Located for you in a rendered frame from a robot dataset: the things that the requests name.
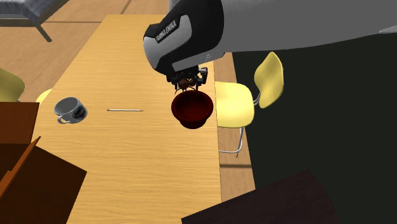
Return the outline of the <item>dark red bowl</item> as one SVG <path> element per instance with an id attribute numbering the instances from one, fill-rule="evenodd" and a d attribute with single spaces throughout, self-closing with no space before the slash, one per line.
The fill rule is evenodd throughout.
<path id="1" fill-rule="evenodd" d="M 213 109 L 212 99 L 198 90 L 178 94 L 171 104 L 172 114 L 187 129 L 201 128 L 212 115 Z"/>

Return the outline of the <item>yellow chair with metal legs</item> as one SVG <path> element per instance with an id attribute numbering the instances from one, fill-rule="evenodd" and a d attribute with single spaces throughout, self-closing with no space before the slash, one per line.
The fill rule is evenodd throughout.
<path id="1" fill-rule="evenodd" d="M 41 93 L 39 96 L 38 96 L 38 98 L 36 99 L 36 102 L 38 102 L 38 103 L 42 103 L 44 100 L 45 100 L 45 98 L 47 97 L 47 95 L 51 92 L 51 88 L 50 89 L 48 89 L 48 90 L 46 90 L 46 91 L 44 91 L 43 93 Z"/>
<path id="2" fill-rule="evenodd" d="M 254 118 L 254 107 L 269 107 L 283 93 L 284 69 L 280 58 L 270 52 L 253 74 L 254 84 L 259 93 L 253 97 L 250 89 L 240 83 L 217 81 L 215 83 L 217 126 L 239 129 L 239 144 L 228 154 L 238 156 L 242 149 L 244 128 Z"/>

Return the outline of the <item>brown wooden cabinet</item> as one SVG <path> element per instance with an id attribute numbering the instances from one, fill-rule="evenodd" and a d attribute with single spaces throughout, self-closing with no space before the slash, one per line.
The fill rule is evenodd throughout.
<path id="1" fill-rule="evenodd" d="M 66 224 L 87 175 L 37 146 L 38 108 L 0 102 L 0 224 Z"/>

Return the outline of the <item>grey cup with dark print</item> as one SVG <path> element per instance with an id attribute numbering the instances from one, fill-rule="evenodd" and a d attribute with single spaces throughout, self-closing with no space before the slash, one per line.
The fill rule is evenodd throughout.
<path id="1" fill-rule="evenodd" d="M 75 97 L 66 97 L 56 103 L 54 113 L 60 124 L 79 123 L 86 118 L 88 110 Z"/>

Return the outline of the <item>small brown object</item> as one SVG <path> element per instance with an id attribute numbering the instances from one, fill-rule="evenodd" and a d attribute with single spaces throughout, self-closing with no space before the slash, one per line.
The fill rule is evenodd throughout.
<path id="1" fill-rule="evenodd" d="M 177 92 L 178 90 L 181 90 L 182 92 L 184 92 L 188 88 L 194 89 L 193 86 L 195 86 L 195 85 L 196 85 L 196 82 L 194 79 L 186 79 L 186 78 L 181 79 L 178 82 L 178 87 L 175 92 Z"/>

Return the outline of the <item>olive green chair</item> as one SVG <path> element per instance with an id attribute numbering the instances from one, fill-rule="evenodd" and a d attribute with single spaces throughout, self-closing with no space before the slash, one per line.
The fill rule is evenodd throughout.
<path id="1" fill-rule="evenodd" d="M 18 102 L 24 89 L 21 78 L 0 68 L 0 102 Z"/>

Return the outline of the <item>dark maroon table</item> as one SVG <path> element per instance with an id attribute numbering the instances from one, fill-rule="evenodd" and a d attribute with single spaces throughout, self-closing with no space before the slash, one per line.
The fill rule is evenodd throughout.
<path id="1" fill-rule="evenodd" d="M 185 216 L 182 224 L 341 224 L 309 170 Z"/>

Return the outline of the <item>light wooden table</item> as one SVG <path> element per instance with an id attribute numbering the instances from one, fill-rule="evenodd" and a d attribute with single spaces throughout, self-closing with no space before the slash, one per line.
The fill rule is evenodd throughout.
<path id="1" fill-rule="evenodd" d="M 143 34 L 161 19 L 106 16 L 39 106 L 38 146 L 87 172 L 67 224 L 181 224 L 221 202 L 216 116 L 184 128 L 174 87 L 144 54 Z M 86 107 L 84 120 L 57 121 L 66 97 Z"/>

